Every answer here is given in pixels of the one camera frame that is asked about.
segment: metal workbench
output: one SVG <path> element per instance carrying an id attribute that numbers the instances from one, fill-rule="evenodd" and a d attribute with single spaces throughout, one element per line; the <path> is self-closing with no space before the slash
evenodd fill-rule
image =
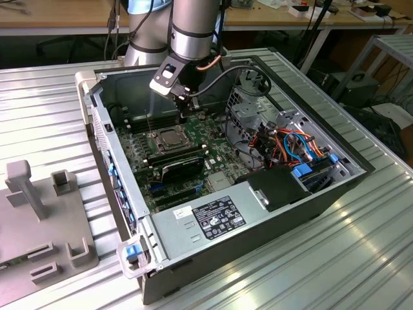
<path id="1" fill-rule="evenodd" d="M 119 236 L 86 139 L 74 73 L 87 63 L 0 72 L 0 180 L 8 160 L 34 178 L 77 175 L 100 263 L 5 309 L 388 309 L 413 304 L 413 171 L 282 56 L 254 50 L 376 171 L 320 217 L 143 307 L 115 256 Z M 234 56 L 251 54 L 237 51 Z M 288 107 L 282 91 L 271 95 Z"/>

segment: black cable on desk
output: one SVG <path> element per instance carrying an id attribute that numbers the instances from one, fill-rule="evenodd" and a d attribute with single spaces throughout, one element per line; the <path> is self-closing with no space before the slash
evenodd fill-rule
<path id="1" fill-rule="evenodd" d="M 121 2 L 120 0 L 115 0 L 116 3 L 116 36 L 115 36 L 115 46 L 117 46 L 117 40 L 119 38 L 119 21 L 121 18 Z"/>
<path id="2" fill-rule="evenodd" d="M 295 66 L 299 65 L 299 62 L 301 61 L 301 55 L 303 53 L 303 50 L 305 49 L 305 46 L 306 47 L 309 46 L 309 49 L 311 49 L 311 46 L 312 46 L 313 42 L 315 41 L 314 38 L 315 38 L 315 35 L 317 33 L 318 26 L 320 25 L 321 21 L 323 20 L 323 18 L 325 16 L 325 13 L 327 12 L 327 9 L 331 5 L 331 3 L 332 3 L 332 0 L 326 0 L 324 2 L 323 9 L 321 10 L 319 16 L 317 17 L 317 20 L 314 23 L 310 33 L 308 35 L 307 35 L 307 33 L 304 35 L 303 40 L 300 42 L 299 50 L 298 50 L 297 54 L 294 56 L 294 59 L 293 59 L 293 62 L 292 62 Z"/>
<path id="3" fill-rule="evenodd" d="M 107 23 L 108 35 L 106 36 L 105 47 L 103 48 L 103 60 L 106 60 L 106 54 L 108 52 L 110 34 L 112 34 L 112 30 L 115 28 L 115 25 L 116 25 L 116 1 L 118 0 L 113 0 L 112 7 L 109 12 L 108 23 Z"/>
<path id="4" fill-rule="evenodd" d="M 298 53 L 301 51 L 301 44 L 302 44 L 302 42 L 303 42 L 303 40 L 304 40 L 304 37 L 305 37 L 306 34 L 307 34 L 308 29 L 310 28 L 310 25 L 311 25 L 311 22 L 312 22 L 312 17 L 314 16 L 314 11 L 316 10 L 316 1 L 317 1 L 317 0 L 314 0 L 314 5 L 313 5 L 313 7 L 312 7 L 312 12 L 311 12 L 310 20 L 308 21 L 307 28 L 305 29 L 304 34 L 303 34 L 303 37 L 301 38 L 301 42 L 298 44 L 298 46 L 297 46 L 297 48 L 296 48 L 296 51 L 294 52 L 294 59 L 298 56 Z"/>

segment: capacitor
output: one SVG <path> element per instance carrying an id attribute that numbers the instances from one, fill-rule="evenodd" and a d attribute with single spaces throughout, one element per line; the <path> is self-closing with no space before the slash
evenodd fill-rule
<path id="1" fill-rule="evenodd" d="M 199 119 L 200 121 L 204 121 L 206 118 L 207 118 L 207 117 L 205 116 L 205 113 L 199 113 L 199 114 L 198 114 L 198 119 Z"/>

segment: black cable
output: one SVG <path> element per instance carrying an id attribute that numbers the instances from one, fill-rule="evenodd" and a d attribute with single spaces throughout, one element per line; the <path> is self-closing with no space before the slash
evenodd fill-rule
<path id="1" fill-rule="evenodd" d="M 325 16 L 325 13 L 327 12 L 327 9 L 331 5 L 331 3 L 332 3 L 332 0 L 325 0 L 324 1 L 323 8 L 321 9 L 320 14 L 318 15 L 318 17 L 316 19 L 316 22 L 314 23 L 314 25 L 313 25 L 313 27 L 310 31 L 310 34 L 309 35 L 307 35 L 307 34 L 304 35 L 303 40 L 299 44 L 298 53 L 294 56 L 294 59 L 293 59 L 293 64 L 295 64 L 295 66 L 297 66 L 298 63 L 300 63 L 300 61 L 301 61 L 301 55 L 302 55 L 302 50 L 303 50 L 302 47 L 305 47 L 307 45 L 312 46 L 314 44 L 313 42 L 315 42 L 315 39 L 316 39 L 318 26 L 321 24 L 321 21 L 323 20 L 323 18 Z"/>
<path id="2" fill-rule="evenodd" d="M 108 53 L 108 44 L 109 44 L 110 32 L 106 36 L 105 47 L 103 49 L 103 60 L 106 60 L 106 54 Z"/>
<path id="3" fill-rule="evenodd" d="M 229 68 L 229 69 L 226 69 L 223 73 L 221 73 L 220 75 L 218 75 L 218 77 L 215 78 L 215 80 L 213 80 L 213 81 L 212 81 L 207 87 L 205 87 L 203 90 L 200 90 L 199 92 L 195 92 L 195 93 L 193 93 L 193 94 L 189 94 L 188 96 L 189 96 L 190 98 L 192 98 L 192 97 L 198 97 L 198 96 L 204 94 L 204 93 L 207 92 L 211 87 L 213 87 L 220 79 L 222 79 L 222 77 L 226 76 L 226 75 L 227 75 L 228 73 L 230 73 L 231 71 L 240 70 L 240 69 L 249 69 L 249 70 L 256 71 L 256 72 L 258 72 L 259 74 L 261 74 L 261 75 L 264 77 L 265 81 L 268 83 L 267 88 L 266 88 L 263 92 L 261 92 L 261 93 L 259 93 L 259 94 L 255 94 L 255 96 L 257 96 L 257 97 L 265 96 L 265 95 L 267 95 L 267 94 L 270 92 L 270 90 L 271 90 L 271 80 L 270 80 L 270 78 L 269 78 L 261 69 L 258 69 L 258 68 L 254 67 L 254 66 L 251 66 L 251 65 L 239 65 L 239 66 L 234 66 L 234 67 L 231 67 L 231 68 Z"/>
<path id="4" fill-rule="evenodd" d="M 106 54 L 108 52 L 108 44 L 109 44 L 110 35 L 112 34 L 112 30 L 115 28 L 115 24 L 116 24 L 116 1 L 117 0 L 113 0 L 112 7 L 109 12 L 108 23 L 107 23 L 108 35 L 106 36 L 105 47 L 103 48 L 103 60 L 106 60 Z"/>
<path id="5" fill-rule="evenodd" d="M 386 97 L 393 91 L 393 88 L 395 88 L 395 87 L 398 85 L 398 79 L 399 79 L 400 71 L 401 71 L 401 63 L 400 63 L 400 66 L 399 66 L 399 71 L 398 71 L 398 74 L 397 74 L 397 76 L 396 76 L 396 79 L 394 80 L 393 86 L 392 86 L 392 88 L 390 88 L 390 90 L 386 93 Z"/>
<path id="6" fill-rule="evenodd" d="M 402 71 L 400 71 L 400 72 L 398 72 L 398 73 L 389 75 L 389 74 L 391 73 L 391 71 L 393 71 L 393 68 L 390 69 L 390 72 L 387 74 L 387 77 L 381 82 L 381 84 L 384 84 L 385 81 L 388 81 L 388 80 L 391 79 L 392 77 L 394 77 L 394 76 L 396 76 L 396 75 L 398 75 L 398 74 L 400 74 L 400 73 L 406 72 L 406 71 L 408 71 L 408 70 L 409 70 L 409 68 L 405 68 L 405 69 L 403 69 Z M 371 105 L 373 105 L 374 103 L 377 103 L 377 102 L 378 102 L 378 101 L 377 101 L 377 98 L 378 98 L 378 97 L 383 97 L 383 99 L 381 100 L 380 103 L 384 103 L 385 101 L 390 101 L 390 100 L 391 100 L 391 98 L 389 98 L 389 97 L 387 96 L 388 93 L 387 93 L 386 95 L 378 95 L 378 96 L 374 97 L 374 96 L 376 95 L 376 93 L 377 93 L 378 90 L 379 90 L 379 89 L 377 88 L 376 91 L 373 93 L 372 97 L 370 98 L 370 100 L 371 100 Z"/>
<path id="7" fill-rule="evenodd" d="M 222 30 L 224 29 L 224 17 L 225 17 L 225 6 L 224 3 L 221 4 L 221 19 L 219 20 L 218 26 L 218 36 L 217 36 L 217 53 L 221 54 L 222 49 Z"/>
<path id="8" fill-rule="evenodd" d="M 229 117 L 230 117 L 230 110 L 228 109 L 228 111 L 227 111 L 227 116 L 225 117 L 225 138 L 227 139 L 227 142 L 229 143 L 229 145 L 235 147 L 240 153 L 243 153 L 243 154 L 245 154 L 245 155 L 250 156 L 250 157 L 252 158 L 252 163 L 254 163 L 254 159 L 257 160 L 258 162 L 261 162 L 261 159 L 260 159 L 260 158 L 254 156 L 254 155 L 252 155 L 252 154 L 250 154 L 250 153 L 248 153 L 248 152 L 245 152 L 244 150 L 241 150 L 241 149 L 237 148 L 237 147 L 235 146 L 235 144 L 233 144 L 233 143 L 229 140 L 229 138 L 228 138 L 228 120 L 229 120 Z"/>
<path id="9" fill-rule="evenodd" d="M 390 59 L 390 56 L 386 57 L 386 60 L 384 60 L 384 62 L 378 67 L 378 69 L 376 70 L 376 73 L 373 74 L 373 76 L 376 76 L 377 73 L 379 73 L 379 71 L 383 68 L 383 66 L 387 63 L 387 61 Z"/>
<path id="10" fill-rule="evenodd" d="M 314 11 L 316 10 L 316 1 L 317 1 L 317 0 L 314 0 L 314 5 L 313 5 L 313 7 L 312 7 L 311 17 L 310 17 L 310 20 L 308 21 L 307 28 L 306 28 L 305 31 L 303 32 L 303 37 L 301 38 L 301 42 L 298 44 L 298 46 L 297 46 L 297 48 L 296 48 L 296 51 L 294 52 L 294 59 L 297 57 L 297 54 L 299 53 L 300 48 L 301 48 L 301 44 L 303 43 L 304 37 L 305 37 L 308 29 L 310 28 L 311 21 L 312 21 L 312 17 L 313 17 L 313 15 L 314 15 Z"/>
<path id="11" fill-rule="evenodd" d="M 397 102 L 397 105 L 404 108 L 404 106 L 403 106 L 404 103 L 406 102 L 406 100 L 407 100 L 407 102 L 409 102 L 411 100 L 411 99 L 409 99 L 409 97 L 412 97 L 412 96 L 413 96 L 413 94 L 402 96 L 403 99 L 399 99 L 399 101 Z"/>
<path id="12" fill-rule="evenodd" d="M 383 18 L 383 26 L 381 27 L 381 30 L 380 30 L 380 31 L 383 31 L 384 28 L 385 28 L 385 25 L 386 25 L 386 19 L 385 19 L 384 16 L 381 16 L 381 18 Z"/>
<path id="13" fill-rule="evenodd" d="M 220 59 L 219 62 L 219 68 L 221 69 L 222 73 L 225 72 L 225 68 L 224 65 L 222 64 L 222 60 Z M 228 82 L 232 85 L 232 87 L 235 87 L 237 89 L 239 89 L 240 91 L 242 91 L 244 94 L 252 96 L 252 97 L 261 97 L 261 96 L 265 96 L 265 94 L 263 94 L 262 92 L 250 92 L 246 89 L 244 89 L 243 87 L 240 87 L 239 85 L 236 85 L 228 76 L 225 76 L 228 80 Z"/>
<path id="14" fill-rule="evenodd" d="M 120 104 L 120 103 L 111 103 L 111 104 L 109 104 L 107 107 L 106 107 L 106 109 L 107 109 L 107 111 L 108 111 L 108 114 L 109 114 L 109 117 L 110 117 L 110 113 L 112 112 L 112 110 L 114 109 L 114 108 L 123 108 L 123 106 Z"/>
<path id="15" fill-rule="evenodd" d="M 405 74 L 403 75 L 403 77 L 398 81 L 397 85 L 394 87 L 394 89 L 392 90 L 392 92 L 396 90 L 396 88 L 399 86 L 399 84 L 401 83 L 401 81 L 405 78 L 405 76 L 407 75 L 408 68 L 400 71 L 400 73 L 402 73 L 402 72 L 404 72 L 404 71 L 406 71 L 406 73 L 405 73 Z"/>
<path id="16" fill-rule="evenodd" d="M 116 36 L 115 36 L 115 46 L 117 46 L 117 41 L 119 38 L 119 21 L 121 18 L 121 2 L 120 0 L 115 0 L 116 4 Z"/>
<path id="17" fill-rule="evenodd" d="M 152 9 L 154 8 L 154 2 L 155 0 L 151 0 L 150 2 L 150 7 L 148 13 L 146 13 L 145 17 L 141 20 L 141 22 L 136 26 L 134 31 L 129 33 L 128 38 L 126 39 L 125 42 L 121 43 L 119 46 L 117 46 L 112 54 L 112 60 L 115 58 L 116 52 L 124 45 L 128 45 L 131 40 L 133 40 L 134 36 L 136 35 L 137 31 L 142 27 L 143 23 L 148 19 L 149 15 L 152 13 Z"/>

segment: warning label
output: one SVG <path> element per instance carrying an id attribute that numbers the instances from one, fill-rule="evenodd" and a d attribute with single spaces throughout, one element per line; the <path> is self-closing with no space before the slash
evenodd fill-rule
<path id="1" fill-rule="evenodd" d="M 192 212 L 209 240 L 246 224 L 230 196 L 194 208 Z"/>

